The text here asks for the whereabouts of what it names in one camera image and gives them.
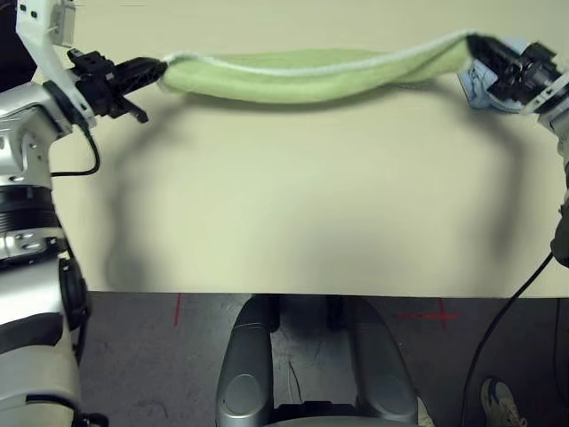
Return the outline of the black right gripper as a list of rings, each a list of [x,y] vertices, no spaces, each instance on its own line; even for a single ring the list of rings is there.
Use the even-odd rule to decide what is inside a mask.
[[[466,37],[469,52],[496,76],[488,92],[514,101],[524,112],[548,112],[568,98],[568,73],[553,61],[556,54],[540,43],[515,52],[493,36]]]

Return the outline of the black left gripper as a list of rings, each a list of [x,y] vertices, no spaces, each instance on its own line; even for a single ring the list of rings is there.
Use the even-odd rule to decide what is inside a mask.
[[[97,51],[69,50],[67,56],[74,65],[71,71],[77,77],[76,88],[96,116],[130,114],[139,123],[148,121],[147,113],[125,95],[157,82],[168,68],[166,62],[138,57],[115,64]]]

